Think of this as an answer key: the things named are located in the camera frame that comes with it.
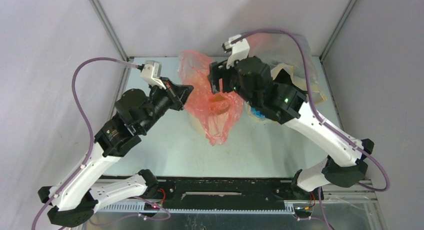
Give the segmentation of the large translucent storage bag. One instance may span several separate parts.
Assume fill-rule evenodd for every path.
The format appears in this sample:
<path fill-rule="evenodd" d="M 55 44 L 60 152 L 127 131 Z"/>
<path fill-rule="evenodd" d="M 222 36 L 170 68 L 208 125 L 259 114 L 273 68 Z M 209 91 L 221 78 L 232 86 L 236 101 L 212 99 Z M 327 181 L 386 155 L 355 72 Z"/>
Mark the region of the large translucent storage bag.
<path fill-rule="evenodd" d="M 313 64 L 309 44 L 305 37 L 301 35 L 295 37 L 303 54 L 288 35 L 256 33 L 246 38 L 250 46 L 249 55 L 256 56 L 268 64 L 273 79 L 276 79 L 281 70 L 286 71 L 294 85 L 303 91 L 307 90 L 304 70 L 304 66 L 307 66 L 311 97 L 315 104 L 320 104 L 327 100 L 327 96 L 321 91 L 318 83 L 318 73 Z"/>

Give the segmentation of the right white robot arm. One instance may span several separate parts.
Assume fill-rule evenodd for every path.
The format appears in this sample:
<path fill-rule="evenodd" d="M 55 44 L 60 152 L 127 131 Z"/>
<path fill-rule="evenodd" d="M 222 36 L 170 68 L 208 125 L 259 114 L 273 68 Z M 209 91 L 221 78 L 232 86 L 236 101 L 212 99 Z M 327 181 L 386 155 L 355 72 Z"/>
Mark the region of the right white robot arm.
<path fill-rule="evenodd" d="M 236 92 L 266 119 L 301 133 L 327 153 L 320 163 L 296 172 L 290 186 L 295 198 L 327 184 L 348 188 L 359 183 L 368 169 L 359 148 L 371 153 L 373 142 L 355 140 L 350 145 L 346 133 L 314 114 L 306 91 L 292 82 L 287 69 L 283 63 L 271 68 L 258 57 L 248 57 L 231 67 L 226 61 L 211 63 L 207 78 L 213 93 Z"/>

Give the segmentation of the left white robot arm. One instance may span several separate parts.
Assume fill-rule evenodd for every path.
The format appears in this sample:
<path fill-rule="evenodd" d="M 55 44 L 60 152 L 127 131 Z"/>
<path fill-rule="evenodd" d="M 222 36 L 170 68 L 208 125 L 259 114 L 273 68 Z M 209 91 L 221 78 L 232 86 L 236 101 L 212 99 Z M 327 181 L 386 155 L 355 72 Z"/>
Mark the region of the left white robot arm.
<path fill-rule="evenodd" d="M 90 135 L 88 152 L 73 172 L 62 183 L 38 190 L 50 222 L 76 227 L 107 205 L 129 197 L 156 196 L 158 180 L 148 169 L 105 186 L 94 187 L 94 183 L 137 146 L 141 136 L 145 136 L 167 110 L 182 110 L 193 90 L 191 85 L 178 85 L 161 77 L 158 85 L 150 86 L 148 94 L 141 89 L 124 92 L 115 102 L 116 114 L 98 133 Z"/>

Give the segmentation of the red plastic trash bag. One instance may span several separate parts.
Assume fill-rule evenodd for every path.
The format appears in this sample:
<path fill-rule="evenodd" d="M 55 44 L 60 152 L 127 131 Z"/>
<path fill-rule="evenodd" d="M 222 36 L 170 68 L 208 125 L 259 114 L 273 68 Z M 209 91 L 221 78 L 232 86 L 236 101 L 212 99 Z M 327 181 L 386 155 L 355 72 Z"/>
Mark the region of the red plastic trash bag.
<path fill-rule="evenodd" d="M 233 126 L 240 120 L 243 113 L 244 101 L 235 92 L 213 94 L 207 76 L 209 75 L 209 64 L 214 62 L 213 58 L 197 51 L 186 50 L 179 56 L 178 75 L 184 85 L 194 86 L 184 109 L 188 114 L 207 124 L 210 115 L 229 114 L 229 120 Z M 210 145 L 222 145 L 229 137 L 206 136 Z"/>

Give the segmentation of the beige plastic trash bin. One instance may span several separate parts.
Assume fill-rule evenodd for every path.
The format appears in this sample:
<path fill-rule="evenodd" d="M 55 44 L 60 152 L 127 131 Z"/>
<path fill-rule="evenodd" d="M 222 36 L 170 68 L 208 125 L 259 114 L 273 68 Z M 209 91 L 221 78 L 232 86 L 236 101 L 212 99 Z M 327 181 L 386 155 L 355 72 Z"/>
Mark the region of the beige plastic trash bin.
<path fill-rule="evenodd" d="M 206 125 L 202 120 L 189 114 L 189 119 L 194 130 L 202 136 L 223 136 L 230 133 L 233 125 L 229 119 L 229 114 L 210 115 L 206 120 Z"/>

